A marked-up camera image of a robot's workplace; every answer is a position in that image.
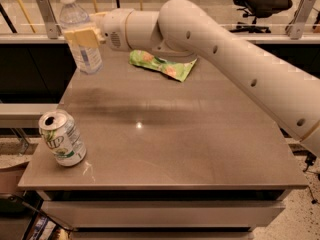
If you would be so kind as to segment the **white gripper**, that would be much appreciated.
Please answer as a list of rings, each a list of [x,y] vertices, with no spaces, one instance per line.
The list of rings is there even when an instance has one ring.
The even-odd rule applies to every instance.
[[[132,9],[117,8],[107,13],[97,12],[90,14],[90,20],[96,24],[102,24],[102,33],[111,49],[129,51],[126,22],[132,12]],[[101,31],[96,27],[64,30],[63,35],[72,46],[98,48],[104,42]]]

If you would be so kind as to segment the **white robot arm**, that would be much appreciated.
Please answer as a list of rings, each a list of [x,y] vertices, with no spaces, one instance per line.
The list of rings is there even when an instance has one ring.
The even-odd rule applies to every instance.
[[[63,32],[71,44],[145,50],[169,61],[201,56],[309,152],[320,156],[320,79],[219,26],[188,0],[159,11],[115,9]]]

